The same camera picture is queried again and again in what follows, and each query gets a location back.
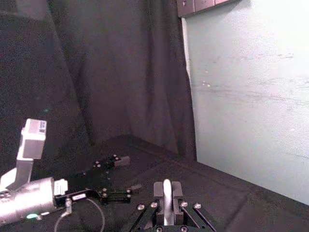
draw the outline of curtain fold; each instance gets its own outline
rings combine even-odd
[[[51,0],[91,141],[132,134],[196,159],[191,90],[173,0]]]

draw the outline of table surface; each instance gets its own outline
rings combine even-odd
[[[178,157],[169,151],[132,136],[121,136],[105,142],[92,158],[110,155],[130,156],[131,164],[117,167],[111,173],[114,189],[126,189],[142,184],[130,204],[102,206],[106,217],[104,231],[116,232],[130,223],[139,203],[153,199],[153,184],[168,178],[180,181],[184,198],[200,202],[227,232],[308,232],[309,206],[258,187],[244,180],[220,172],[196,161]],[[55,170],[60,176],[61,170]],[[88,201],[73,206],[72,216],[59,225],[59,232],[99,231],[101,218]],[[0,228],[0,231],[54,231],[54,224],[62,212],[45,216],[43,220],[27,220]]]

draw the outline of cable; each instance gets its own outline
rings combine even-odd
[[[98,210],[100,211],[101,217],[102,217],[102,227],[101,227],[100,232],[103,232],[103,231],[104,231],[104,228],[105,228],[105,216],[104,216],[104,213],[103,213],[102,209],[100,208],[100,206],[99,206],[95,201],[93,201],[93,200],[91,200],[91,199],[89,199],[89,198],[87,198],[86,200],[87,200],[87,201],[90,201],[92,204],[94,204],[94,205],[98,208]],[[65,218],[65,217],[68,216],[68,215],[69,215],[69,214],[68,214],[67,212],[64,212],[64,213],[58,218],[58,220],[57,220],[57,222],[56,222],[56,224],[55,224],[55,227],[54,227],[54,232],[57,232],[59,223],[61,222],[61,220],[62,220],[63,218]]]

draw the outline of black fabric backdrop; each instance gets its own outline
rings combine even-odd
[[[1,1],[0,33],[0,174],[29,117],[48,122],[34,178],[80,170],[120,134],[196,158],[175,1]]]

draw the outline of white wall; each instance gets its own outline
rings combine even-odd
[[[309,204],[309,1],[186,22],[198,161]]]

